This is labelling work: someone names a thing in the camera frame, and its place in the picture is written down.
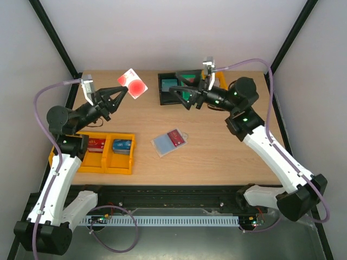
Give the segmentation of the cream leather card holder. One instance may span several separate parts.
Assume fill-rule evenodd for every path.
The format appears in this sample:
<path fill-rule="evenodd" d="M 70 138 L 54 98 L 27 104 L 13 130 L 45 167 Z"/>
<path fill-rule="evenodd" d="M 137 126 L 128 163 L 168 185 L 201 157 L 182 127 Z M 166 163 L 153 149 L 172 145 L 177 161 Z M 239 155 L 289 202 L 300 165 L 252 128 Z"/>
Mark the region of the cream leather card holder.
<path fill-rule="evenodd" d="M 180 147 L 174 147 L 174 145 L 170 141 L 167 133 L 161 134 L 161 135 L 159 135 L 156 138 L 151 140 L 151 144 L 155 148 L 155 150 L 156 150 L 156 152 L 160 158 L 175 151 L 175 150 L 177 150 L 177 149 L 179 149 L 180 147 L 184 146 L 184 145 L 182 145 Z M 184 139 L 188 143 L 188 135 L 182 131 L 180 131 L 180 133 L 183 135 Z"/>

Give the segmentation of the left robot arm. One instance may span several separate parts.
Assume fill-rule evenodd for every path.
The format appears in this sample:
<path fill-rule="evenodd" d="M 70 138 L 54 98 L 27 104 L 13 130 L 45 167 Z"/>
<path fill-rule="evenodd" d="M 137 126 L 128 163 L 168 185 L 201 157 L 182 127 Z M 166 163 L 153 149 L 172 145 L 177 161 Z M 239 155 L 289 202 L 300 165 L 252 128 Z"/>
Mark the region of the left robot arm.
<path fill-rule="evenodd" d="M 14 234 L 27 251 L 38 259 L 40 253 L 64 255 L 75 228 L 96 207 L 98 195 L 81 191 L 65 205 L 72 180 L 87 152 L 89 136 L 79 131 L 100 118 L 109 121 L 128 91 L 127 87 L 101 88 L 92 98 L 72 110 L 54 106 L 47 113 L 44 132 L 53 142 L 54 156 L 41 194 L 25 221 L 18 221 Z"/>

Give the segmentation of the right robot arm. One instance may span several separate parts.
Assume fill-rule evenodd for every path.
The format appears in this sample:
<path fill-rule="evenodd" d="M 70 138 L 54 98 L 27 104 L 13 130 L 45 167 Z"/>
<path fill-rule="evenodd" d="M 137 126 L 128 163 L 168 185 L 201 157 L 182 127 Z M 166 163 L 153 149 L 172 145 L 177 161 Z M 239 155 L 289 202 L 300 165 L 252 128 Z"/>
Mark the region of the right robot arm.
<path fill-rule="evenodd" d="M 296 222 L 313 207 L 323 201 L 327 180 L 322 174 L 314 175 L 298 163 L 270 133 L 266 123 L 252 105 L 259 95 L 256 84 L 249 77 L 240 77 L 228 89 L 214 85 L 214 78 L 202 76 L 198 70 L 191 71 L 193 79 L 175 73 L 182 86 L 170 87 L 169 91 L 181 104 L 190 109 L 201 108 L 204 103 L 228 112 L 225 122 L 232 135 L 250 147 L 280 180 L 281 187 L 265 187 L 248 184 L 238 191 L 236 205 L 242 212 L 255 206 L 273 208 L 287 219 Z"/>

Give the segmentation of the blue VIP card stack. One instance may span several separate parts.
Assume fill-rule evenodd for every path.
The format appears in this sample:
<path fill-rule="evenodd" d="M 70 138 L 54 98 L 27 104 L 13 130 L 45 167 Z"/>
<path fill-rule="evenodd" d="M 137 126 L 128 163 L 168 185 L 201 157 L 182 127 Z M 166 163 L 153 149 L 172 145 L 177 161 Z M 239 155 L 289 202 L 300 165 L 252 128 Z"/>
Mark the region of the blue VIP card stack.
<path fill-rule="evenodd" d="M 114 139 L 112 142 L 112 151 L 115 154 L 129 155 L 132 146 L 131 140 Z"/>

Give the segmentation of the red card stack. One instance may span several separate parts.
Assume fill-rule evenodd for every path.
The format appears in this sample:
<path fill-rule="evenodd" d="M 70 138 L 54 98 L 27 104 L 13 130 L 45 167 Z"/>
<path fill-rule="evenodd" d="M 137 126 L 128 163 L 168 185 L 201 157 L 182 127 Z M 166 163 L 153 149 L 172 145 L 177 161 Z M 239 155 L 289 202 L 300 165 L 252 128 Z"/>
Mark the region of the red card stack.
<path fill-rule="evenodd" d="M 91 153 L 102 153 L 105 147 L 105 139 L 89 138 L 87 150 Z"/>

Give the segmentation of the red card in holder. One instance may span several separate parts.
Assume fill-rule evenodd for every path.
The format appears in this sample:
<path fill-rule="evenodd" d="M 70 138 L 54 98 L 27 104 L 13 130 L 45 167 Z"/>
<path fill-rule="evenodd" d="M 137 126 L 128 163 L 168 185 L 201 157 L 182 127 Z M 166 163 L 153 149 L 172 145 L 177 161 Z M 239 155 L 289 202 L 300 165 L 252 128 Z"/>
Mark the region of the red card in holder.
<path fill-rule="evenodd" d="M 183 135 L 177 129 L 169 131 L 167 133 L 167 135 L 168 135 L 170 141 L 172 142 L 172 144 L 174 145 L 174 147 L 180 147 L 180 146 L 185 145 L 187 143 L 186 140 L 184 139 Z"/>

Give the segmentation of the yellow bin with blue cards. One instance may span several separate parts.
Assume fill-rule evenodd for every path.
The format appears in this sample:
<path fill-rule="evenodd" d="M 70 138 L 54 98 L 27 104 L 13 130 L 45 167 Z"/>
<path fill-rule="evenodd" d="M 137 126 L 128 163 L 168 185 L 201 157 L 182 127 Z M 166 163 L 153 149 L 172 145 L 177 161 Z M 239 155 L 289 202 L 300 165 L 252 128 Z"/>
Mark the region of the yellow bin with blue cards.
<path fill-rule="evenodd" d="M 116 153 L 113 149 L 114 140 L 130 141 L 128 154 Z M 136 140 L 134 134 L 107 133 L 105 147 L 102 154 L 102 168 L 106 174 L 131 175 L 134 164 L 134 149 Z"/>

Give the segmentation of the yellow bin with red cards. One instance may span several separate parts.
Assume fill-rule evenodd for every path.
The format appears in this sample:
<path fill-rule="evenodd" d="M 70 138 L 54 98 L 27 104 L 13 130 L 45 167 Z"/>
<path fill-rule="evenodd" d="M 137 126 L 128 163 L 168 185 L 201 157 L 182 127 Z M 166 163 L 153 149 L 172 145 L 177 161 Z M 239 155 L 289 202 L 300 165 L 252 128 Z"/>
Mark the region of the yellow bin with red cards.
<path fill-rule="evenodd" d="M 78 142 L 82 141 L 82 138 L 88 137 L 89 138 L 99 138 L 99 139 L 106 139 L 107 132 L 77 132 L 75 135 L 68 135 L 64 139 L 59 139 L 58 144 L 62 144 L 63 148 L 66 148 L 67 151 L 65 152 L 62 150 L 62 153 L 68 153 L 71 154 L 74 152 L 73 149 L 73 141 L 77 140 Z M 88 143 L 83 143 L 82 151 L 85 151 L 83 158 L 81 159 L 82 163 L 80 165 L 80 168 L 78 169 L 78 172 L 83 173 L 104 173 L 104 170 L 102 168 L 102 153 L 91 153 L 87 150 Z"/>

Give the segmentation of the green bin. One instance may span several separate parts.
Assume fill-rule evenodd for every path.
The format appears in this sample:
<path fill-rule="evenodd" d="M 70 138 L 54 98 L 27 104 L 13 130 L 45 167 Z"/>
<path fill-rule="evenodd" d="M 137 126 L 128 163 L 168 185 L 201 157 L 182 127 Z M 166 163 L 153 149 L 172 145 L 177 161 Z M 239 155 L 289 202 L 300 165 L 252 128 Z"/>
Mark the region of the green bin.
<path fill-rule="evenodd" d="M 186 70 L 175 73 L 178 85 L 171 87 L 170 93 L 174 95 L 186 109 L 194 105 L 202 94 L 200 88 L 200 83 L 203 83 L 201 74 L 201 70 Z"/>

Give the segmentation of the black bin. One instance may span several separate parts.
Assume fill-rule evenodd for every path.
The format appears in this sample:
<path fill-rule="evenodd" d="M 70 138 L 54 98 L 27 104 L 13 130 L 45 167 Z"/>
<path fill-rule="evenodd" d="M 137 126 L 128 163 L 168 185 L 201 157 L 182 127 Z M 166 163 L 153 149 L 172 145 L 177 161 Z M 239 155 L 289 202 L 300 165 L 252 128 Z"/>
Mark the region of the black bin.
<path fill-rule="evenodd" d="M 159 89 L 159 102 L 160 105 L 176 105 L 180 104 L 178 98 L 170 94 L 170 92 L 162 92 L 161 91 L 161 80 L 162 79 L 176 79 L 179 85 L 179 80 L 175 76 L 175 73 L 159 73 L 158 74 L 158 89 Z"/>

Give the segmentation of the yellow bin at back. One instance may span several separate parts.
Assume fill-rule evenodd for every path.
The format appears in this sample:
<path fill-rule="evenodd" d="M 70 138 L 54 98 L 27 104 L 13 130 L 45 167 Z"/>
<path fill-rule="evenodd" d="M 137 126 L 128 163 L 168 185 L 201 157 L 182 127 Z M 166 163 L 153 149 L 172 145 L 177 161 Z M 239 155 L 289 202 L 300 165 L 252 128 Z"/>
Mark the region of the yellow bin at back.
<path fill-rule="evenodd" d="M 205 70 L 202 70 L 201 71 L 201 77 L 203 80 L 205 80 Z M 215 71 L 215 81 L 214 81 L 214 85 L 215 87 L 219 87 L 219 88 L 222 88 L 222 89 L 225 89 L 225 90 L 228 90 L 228 85 L 226 84 L 226 80 L 225 80 L 225 76 L 223 74 L 222 71 Z M 210 83 L 207 83 L 207 87 L 206 87 L 206 90 L 210 90 L 211 88 L 210 87 Z"/>

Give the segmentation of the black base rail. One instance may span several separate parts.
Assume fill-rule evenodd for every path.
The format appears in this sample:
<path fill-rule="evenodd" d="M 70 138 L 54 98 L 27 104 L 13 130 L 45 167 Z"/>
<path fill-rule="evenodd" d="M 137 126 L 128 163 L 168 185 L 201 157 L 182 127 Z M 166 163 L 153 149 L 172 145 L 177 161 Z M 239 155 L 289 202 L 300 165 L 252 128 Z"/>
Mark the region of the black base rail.
<path fill-rule="evenodd" d="M 220 213 L 245 216 L 267 212 L 264 206 L 237 204 L 237 191 L 242 185 L 227 186 L 130 186 L 130 185 L 72 185 L 64 207 L 67 207 L 81 191 L 98 195 L 98 206 L 113 204 L 125 209 L 206 209 Z"/>

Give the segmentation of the black frame post left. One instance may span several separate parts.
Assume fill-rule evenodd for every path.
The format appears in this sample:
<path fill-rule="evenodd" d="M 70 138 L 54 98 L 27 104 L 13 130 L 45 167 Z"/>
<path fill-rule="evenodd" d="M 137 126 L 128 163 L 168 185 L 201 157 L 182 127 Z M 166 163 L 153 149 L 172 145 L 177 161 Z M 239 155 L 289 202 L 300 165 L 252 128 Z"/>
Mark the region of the black frame post left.
<path fill-rule="evenodd" d="M 31 4 L 36 16 L 40 20 L 41 24 L 43 25 L 45 31 L 47 32 L 49 38 L 51 39 L 55 49 L 59 53 L 63 63 L 65 64 L 67 70 L 69 71 L 70 75 L 73 78 L 77 78 L 79 73 L 77 72 L 75 66 L 72 63 L 72 60 L 70 59 L 61 39 L 59 38 L 59 35 L 57 34 L 50 18 L 48 17 L 41 1 L 39 0 L 29 0 L 29 3 Z"/>

